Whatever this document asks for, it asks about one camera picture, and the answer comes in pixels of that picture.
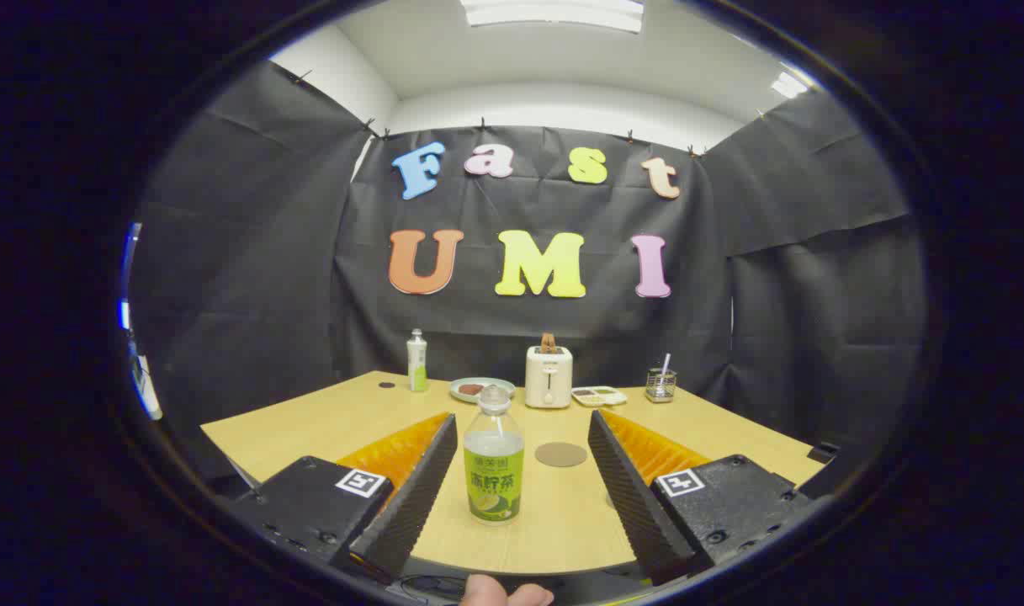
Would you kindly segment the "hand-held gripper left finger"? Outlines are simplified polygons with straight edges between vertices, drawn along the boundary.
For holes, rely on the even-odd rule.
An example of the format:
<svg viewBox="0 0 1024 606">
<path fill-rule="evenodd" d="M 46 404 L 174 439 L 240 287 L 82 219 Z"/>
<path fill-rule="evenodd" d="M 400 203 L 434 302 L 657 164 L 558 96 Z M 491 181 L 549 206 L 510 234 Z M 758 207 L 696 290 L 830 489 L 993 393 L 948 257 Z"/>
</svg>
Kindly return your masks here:
<svg viewBox="0 0 1024 606">
<path fill-rule="evenodd" d="M 401 575 L 458 448 L 453 413 L 336 461 L 307 454 L 226 507 L 269 544 L 376 582 Z"/>
</svg>

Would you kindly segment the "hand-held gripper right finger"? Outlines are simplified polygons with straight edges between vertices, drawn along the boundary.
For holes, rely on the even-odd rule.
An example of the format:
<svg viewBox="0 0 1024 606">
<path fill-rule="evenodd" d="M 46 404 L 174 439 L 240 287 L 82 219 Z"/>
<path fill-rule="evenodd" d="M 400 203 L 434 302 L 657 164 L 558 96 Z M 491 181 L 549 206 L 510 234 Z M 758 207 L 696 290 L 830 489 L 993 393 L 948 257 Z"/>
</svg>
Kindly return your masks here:
<svg viewBox="0 0 1024 606">
<path fill-rule="evenodd" d="M 706 461 L 613 412 L 592 412 L 587 441 L 653 585 L 695 576 L 764 545 L 813 502 L 745 454 Z"/>
</svg>

